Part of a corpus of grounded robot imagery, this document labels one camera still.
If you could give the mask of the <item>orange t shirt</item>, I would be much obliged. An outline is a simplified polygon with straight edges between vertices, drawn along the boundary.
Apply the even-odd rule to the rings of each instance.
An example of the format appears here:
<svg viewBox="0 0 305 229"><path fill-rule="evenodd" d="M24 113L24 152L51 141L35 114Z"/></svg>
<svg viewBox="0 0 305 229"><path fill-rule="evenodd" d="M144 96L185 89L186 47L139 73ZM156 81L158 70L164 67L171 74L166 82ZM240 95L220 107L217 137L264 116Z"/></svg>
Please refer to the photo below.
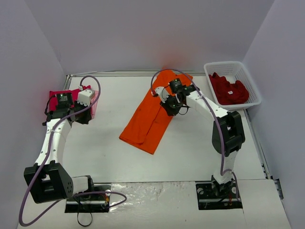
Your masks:
<svg viewBox="0 0 305 229"><path fill-rule="evenodd" d="M148 90L119 139L153 155L172 120L160 102Z"/></svg>

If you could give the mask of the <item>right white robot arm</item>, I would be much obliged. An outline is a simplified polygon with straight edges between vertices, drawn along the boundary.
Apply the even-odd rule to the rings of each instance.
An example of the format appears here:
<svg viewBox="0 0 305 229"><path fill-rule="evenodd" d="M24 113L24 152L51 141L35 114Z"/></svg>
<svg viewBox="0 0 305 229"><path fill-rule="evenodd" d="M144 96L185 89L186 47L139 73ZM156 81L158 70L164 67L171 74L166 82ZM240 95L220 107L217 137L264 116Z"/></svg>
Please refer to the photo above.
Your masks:
<svg viewBox="0 0 305 229"><path fill-rule="evenodd" d="M208 99L194 84L182 84L180 79L169 82L168 87L157 87L156 95L160 98L161 106L168 116L175 116L180 109L192 108L203 117L212 121L212 145L220 155L220 162L212 175L212 193L222 197L228 192L228 184L235 178L234 164L245 134L241 115L229 112Z"/></svg>

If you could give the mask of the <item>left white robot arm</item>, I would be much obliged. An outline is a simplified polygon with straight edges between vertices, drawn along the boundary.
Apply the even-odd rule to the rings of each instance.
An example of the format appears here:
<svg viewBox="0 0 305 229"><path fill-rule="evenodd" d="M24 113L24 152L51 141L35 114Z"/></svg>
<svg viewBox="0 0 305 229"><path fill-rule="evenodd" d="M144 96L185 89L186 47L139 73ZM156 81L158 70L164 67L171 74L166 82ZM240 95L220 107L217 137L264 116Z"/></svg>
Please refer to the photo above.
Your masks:
<svg viewBox="0 0 305 229"><path fill-rule="evenodd" d="M80 194L91 199L96 187L91 176L71 177L62 166L63 152L72 123L87 125L93 119L92 102L95 91L84 89L73 97L71 91L57 92L47 104L47 131L44 143L34 165L24 170L24 178L35 203L70 199Z"/></svg>

